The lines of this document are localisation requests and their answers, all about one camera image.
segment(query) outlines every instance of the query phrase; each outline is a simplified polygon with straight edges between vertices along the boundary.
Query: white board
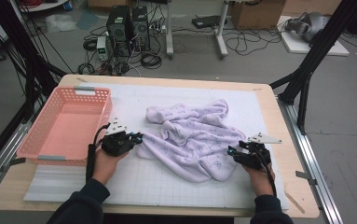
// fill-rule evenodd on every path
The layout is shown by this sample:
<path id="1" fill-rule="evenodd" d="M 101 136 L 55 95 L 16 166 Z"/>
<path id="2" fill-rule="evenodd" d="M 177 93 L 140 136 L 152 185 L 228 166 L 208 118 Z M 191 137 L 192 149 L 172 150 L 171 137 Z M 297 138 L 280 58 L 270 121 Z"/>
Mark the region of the white board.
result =
<path id="1" fill-rule="evenodd" d="M 291 17 L 281 16 L 278 24 L 281 24 L 285 21 L 288 21 Z M 284 27 L 279 26 L 279 31 L 282 29 L 284 31 Z M 285 47 L 288 49 L 290 53 L 308 53 L 309 52 L 309 43 L 304 41 L 300 35 L 297 35 L 295 31 L 291 32 L 282 32 L 282 42 Z M 334 56 L 349 56 L 350 53 L 340 44 L 340 42 L 336 41 L 335 45 L 329 50 L 327 55 Z"/>
<path id="2" fill-rule="evenodd" d="M 127 124 L 129 132 L 157 132 L 159 125 L 149 123 L 145 111 L 149 106 L 176 104 L 206 105 L 225 99 L 229 113 L 224 122 L 247 136 L 267 133 L 256 95 L 249 91 L 222 91 L 209 89 L 167 88 L 134 85 L 85 83 L 91 87 L 111 90 L 114 117 Z M 226 182 L 214 179 L 190 183 L 169 170 L 160 161 L 138 158 L 134 149 L 120 161 L 117 171 L 107 183 L 112 204 L 140 204 L 159 206 L 193 206 L 222 208 L 254 208 L 255 195 L 249 176 L 237 166 Z M 276 187 L 282 209 L 288 209 L 283 184 L 276 162 Z M 85 183 L 84 167 L 39 165 L 27 191 L 25 201 L 64 202 Z"/>

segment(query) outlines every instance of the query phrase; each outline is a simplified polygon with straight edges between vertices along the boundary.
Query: pink plastic basket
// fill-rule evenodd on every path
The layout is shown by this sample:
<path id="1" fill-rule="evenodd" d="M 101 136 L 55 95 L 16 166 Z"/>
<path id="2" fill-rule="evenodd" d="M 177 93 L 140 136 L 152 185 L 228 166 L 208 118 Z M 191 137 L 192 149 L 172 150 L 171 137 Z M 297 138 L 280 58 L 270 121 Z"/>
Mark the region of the pink plastic basket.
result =
<path id="1" fill-rule="evenodd" d="M 108 122 L 111 110 L 107 88 L 55 88 L 21 143 L 18 158 L 38 164 L 86 165 L 88 145 Z"/>

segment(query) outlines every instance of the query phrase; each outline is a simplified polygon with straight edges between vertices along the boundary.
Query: person's right hand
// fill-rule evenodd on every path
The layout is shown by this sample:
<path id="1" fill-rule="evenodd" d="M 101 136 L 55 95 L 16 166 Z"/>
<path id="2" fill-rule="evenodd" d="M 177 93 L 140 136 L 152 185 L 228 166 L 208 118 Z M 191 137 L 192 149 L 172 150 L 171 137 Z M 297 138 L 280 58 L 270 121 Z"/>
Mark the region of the person's right hand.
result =
<path id="1" fill-rule="evenodd" d="M 242 165 L 244 170 L 248 173 L 248 175 L 251 178 L 251 185 L 254 189 L 254 193 L 256 196 L 260 195 L 274 195 L 273 194 L 273 188 L 270 185 L 270 182 L 268 181 L 268 174 L 266 172 L 260 171 L 260 170 L 255 170 L 250 167 L 246 167 Z M 271 168 L 271 164 L 268 165 L 268 169 L 271 172 L 271 175 L 273 176 L 273 179 L 275 178 L 273 169 Z"/>
<path id="2" fill-rule="evenodd" d="M 106 154 L 104 150 L 99 149 L 96 152 L 96 163 L 94 164 L 92 178 L 105 185 L 109 178 L 114 174 L 117 168 L 117 163 L 128 154 L 129 152 L 126 152 L 118 157 L 113 157 Z"/>

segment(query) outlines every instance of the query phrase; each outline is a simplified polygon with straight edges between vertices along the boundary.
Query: dark sweatshirt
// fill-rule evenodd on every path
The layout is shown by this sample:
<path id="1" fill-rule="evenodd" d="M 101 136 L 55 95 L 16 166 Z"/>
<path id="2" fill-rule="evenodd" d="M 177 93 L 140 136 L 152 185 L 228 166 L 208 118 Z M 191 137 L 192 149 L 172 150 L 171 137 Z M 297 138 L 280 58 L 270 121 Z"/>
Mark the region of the dark sweatshirt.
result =
<path id="1" fill-rule="evenodd" d="M 109 197 L 108 189 L 95 179 L 90 179 L 79 192 L 74 192 L 49 219 L 57 223 L 103 223 L 103 201 Z M 292 224 L 281 210 L 280 200 L 272 195 L 262 195 L 254 200 L 255 215 L 251 224 Z"/>

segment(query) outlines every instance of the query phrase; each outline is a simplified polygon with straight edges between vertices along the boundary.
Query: brown box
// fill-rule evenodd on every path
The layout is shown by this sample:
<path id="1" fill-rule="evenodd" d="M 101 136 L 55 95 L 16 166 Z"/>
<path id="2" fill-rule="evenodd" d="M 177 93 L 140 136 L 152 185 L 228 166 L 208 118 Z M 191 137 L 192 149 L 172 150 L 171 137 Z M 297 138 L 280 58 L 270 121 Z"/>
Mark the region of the brown box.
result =
<path id="1" fill-rule="evenodd" d="M 341 0 L 288 0 L 282 14 L 284 16 L 300 16 L 303 12 L 318 11 L 332 15 Z"/>
<path id="2" fill-rule="evenodd" d="M 88 0 L 89 7 L 131 6 L 131 0 Z"/>
<path id="3" fill-rule="evenodd" d="M 231 20 L 238 30 L 275 29 L 285 3 L 286 0 L 263 0 L 255 6 L 235 3 Z"/>

